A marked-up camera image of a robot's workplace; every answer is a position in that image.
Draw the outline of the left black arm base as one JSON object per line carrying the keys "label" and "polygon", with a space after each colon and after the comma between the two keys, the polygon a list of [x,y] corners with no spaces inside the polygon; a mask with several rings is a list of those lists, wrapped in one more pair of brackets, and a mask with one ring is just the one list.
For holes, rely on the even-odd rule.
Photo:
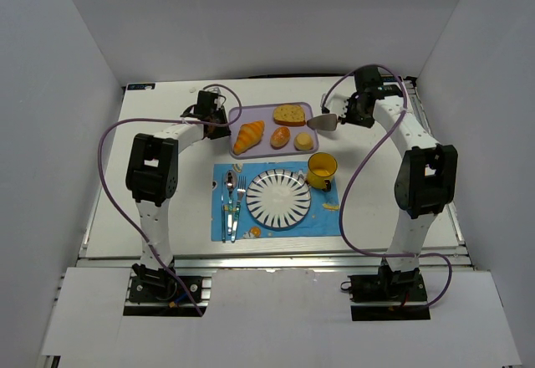
{"label": "left black arm base", "polygon": [[132,265],[123,316],[200,318],[181,284],[163,268]]}

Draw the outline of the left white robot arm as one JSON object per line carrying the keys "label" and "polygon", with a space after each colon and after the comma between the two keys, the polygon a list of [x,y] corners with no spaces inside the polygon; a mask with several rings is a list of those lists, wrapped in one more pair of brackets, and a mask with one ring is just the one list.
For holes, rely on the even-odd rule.
{"label": "left white robot arm", "polygon": [[229,136],[227,114],[218,89],[202,90],[197,102],[181,115],[181,122],[149,135],[135,136],[126,172],[145,234],[139,265],[165,271],[174,263],[169,239],[169,206],[178,186],[179,154],[205,138]]}

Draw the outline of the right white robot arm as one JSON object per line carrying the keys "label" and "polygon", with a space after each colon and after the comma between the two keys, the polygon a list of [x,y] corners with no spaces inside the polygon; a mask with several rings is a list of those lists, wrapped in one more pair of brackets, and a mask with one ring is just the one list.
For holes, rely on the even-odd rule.
{"label": "right white robot arm", "polygon": [[368,64],[353,72],[356,91],[342,121],[366,128],[380,124],[385,135],[379,143],[393,141],[401,157],[394,183],[398,221],[378,272],[379,285],[393,289],[416,280],[431,224],[454,197],[458,153],[428,133],[410,111],[402,81],[386,85],[381,70],[381,65]]}

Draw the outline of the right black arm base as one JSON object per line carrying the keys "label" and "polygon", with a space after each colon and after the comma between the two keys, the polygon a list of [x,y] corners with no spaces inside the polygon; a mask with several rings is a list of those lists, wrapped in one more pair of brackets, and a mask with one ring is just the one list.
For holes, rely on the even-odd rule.
{"label": "right black arm base", "polygon": [[418,268],[393,273],[381,266],[375,274],[348,276],[340,290],[349,295],[354,322],[430,320],[427,292]]}

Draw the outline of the round pale bun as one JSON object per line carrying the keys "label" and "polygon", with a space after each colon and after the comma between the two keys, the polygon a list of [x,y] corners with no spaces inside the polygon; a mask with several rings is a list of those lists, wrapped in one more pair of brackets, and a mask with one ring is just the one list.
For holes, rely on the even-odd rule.
{"label": "round pale bun", "polygon": [[310,151],[314,147],[313,138],[307,132],[299,132],[294,138],[293,145],[298,151]]}

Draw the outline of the metal spatula with wooden handle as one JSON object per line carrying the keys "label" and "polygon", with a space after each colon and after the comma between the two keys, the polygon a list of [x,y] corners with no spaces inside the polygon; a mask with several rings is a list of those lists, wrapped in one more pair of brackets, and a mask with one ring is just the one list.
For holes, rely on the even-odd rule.
{"label": "metal spatula with wooden handle", "polygon": [[336,114],[321,114],[307,121],[307,127],[311,130],[335,131],[339,123]]}

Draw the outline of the lilac plastic tray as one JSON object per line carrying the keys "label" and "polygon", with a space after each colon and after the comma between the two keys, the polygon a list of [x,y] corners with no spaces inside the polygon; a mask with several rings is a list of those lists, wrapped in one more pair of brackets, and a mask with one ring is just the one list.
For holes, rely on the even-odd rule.
{"label": "lilac plastic tray", "polygon": [[[280,104],[252,105],[242,107],[242,113],[240,114],[240,117],[237,119],[236,122],[230,125],[231,137],[229,153],[233,158],[238,160],[257,158],[265,159],[270,157],[310,154],[318,150],[318,135],[315,130],[310,129],[307,125],[289,126],[289,142],[285,146],[279,148],[274,148],[271,145],[271,137],[274,131],[282,127],[281,125],[277,124],[275,119],[273,118],[273,113],[278,106],[280,106]],[[258,120],[264,122],[264,131],[260,142],[257,145],[253,146],[251,149],[241,153],[240,155],[235,154],[233,151],[233,147],[237,140],[237,135],[242,125],[246,123],[252,123]],[[311,137],[313,146],[310,150],[301,151],[295,147],[294,138],[300,133],[306,133]]]}

